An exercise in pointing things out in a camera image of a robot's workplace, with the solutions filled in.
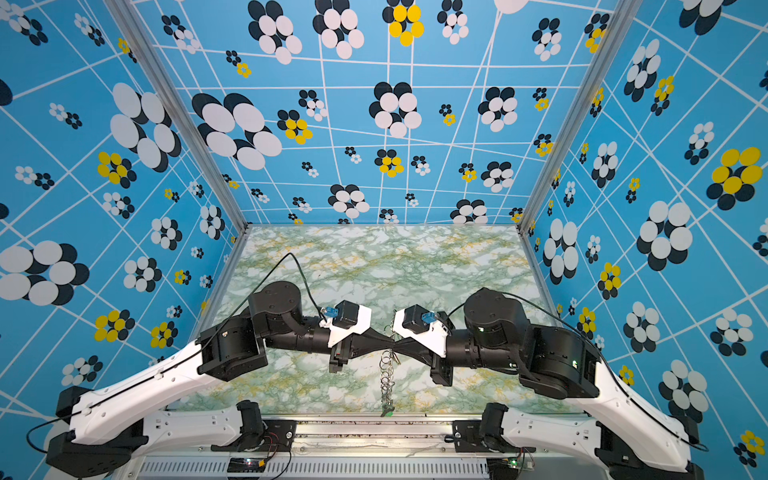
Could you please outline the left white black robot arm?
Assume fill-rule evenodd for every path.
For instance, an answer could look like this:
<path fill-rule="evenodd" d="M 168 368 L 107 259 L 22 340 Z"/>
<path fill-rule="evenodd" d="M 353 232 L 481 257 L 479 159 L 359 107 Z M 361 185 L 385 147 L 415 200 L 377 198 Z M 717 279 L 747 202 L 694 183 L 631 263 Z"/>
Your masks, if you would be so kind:
<path fill-rule="evenodd" d="M 307 317 L 297 285 L 273 282 L 251 294 L 246 307 L 158 364 L 108 387 L 69 387 L 56 416 L 64 432 L 47 446 L 48 466 L 75 478 L 109 474 L 133 457 L 178 446 L 208 445 L 244 452 L 273 447 L 254 401 L 196 414 L 166 406 L 208 387 L 230 382 L 267 365 L 269 347 L 326 354 L 329 369 L 387 350 L 393 339 L 370 325 L 371 310 L 342 301 L 329 314 Z"/>

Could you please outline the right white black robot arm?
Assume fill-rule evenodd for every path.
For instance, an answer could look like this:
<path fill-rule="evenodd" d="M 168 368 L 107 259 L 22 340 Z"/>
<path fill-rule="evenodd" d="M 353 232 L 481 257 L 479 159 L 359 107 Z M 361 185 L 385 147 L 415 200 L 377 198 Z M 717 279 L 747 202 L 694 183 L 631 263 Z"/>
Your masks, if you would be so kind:
<path fill-rule="evenodd" d="M 613 479 L 703 478 L 691 454 L 699 444 L 692 422 L 635 393 L 577 330 L 532 323 L 525 302 L 482 288 L 461 306 L 462 329 L 454 329 L 445 312 L 407 307 L 394 316 L 400 338 L 393 349 L 429 366 L 438 385 L 451 385 L 457 368 L 489 369 L 586 414 L 566 420 L 489 403 L 471 440 L 490 451 L 524 458 L 546 449 L 595 464 Z"/>

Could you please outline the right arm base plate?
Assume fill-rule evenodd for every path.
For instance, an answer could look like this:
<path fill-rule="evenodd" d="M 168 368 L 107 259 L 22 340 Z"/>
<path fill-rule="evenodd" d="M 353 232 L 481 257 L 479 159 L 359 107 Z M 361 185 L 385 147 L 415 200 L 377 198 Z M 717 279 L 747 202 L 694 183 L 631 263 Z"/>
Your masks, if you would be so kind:
<path fill-rule="evenodd" d="M 458 453 L 511 453 L 517 455 L 523 448 L 512 445 L 501 434 L 500 427 L 488 427 L 481 420 L 454 420 L 453 444 Z"/>

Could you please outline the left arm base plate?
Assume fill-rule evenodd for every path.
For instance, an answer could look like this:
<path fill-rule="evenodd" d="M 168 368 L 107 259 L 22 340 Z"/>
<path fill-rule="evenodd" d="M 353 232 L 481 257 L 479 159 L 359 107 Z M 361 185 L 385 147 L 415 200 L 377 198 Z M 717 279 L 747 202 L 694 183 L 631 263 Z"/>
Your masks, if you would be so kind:
<path fill-rule="evenodd" d="M 214 452 L 289 452 L 298 422 L 286 419 L 262 421 L 255 430 L 241 433 L 229 444 L 212 445 Z"/>

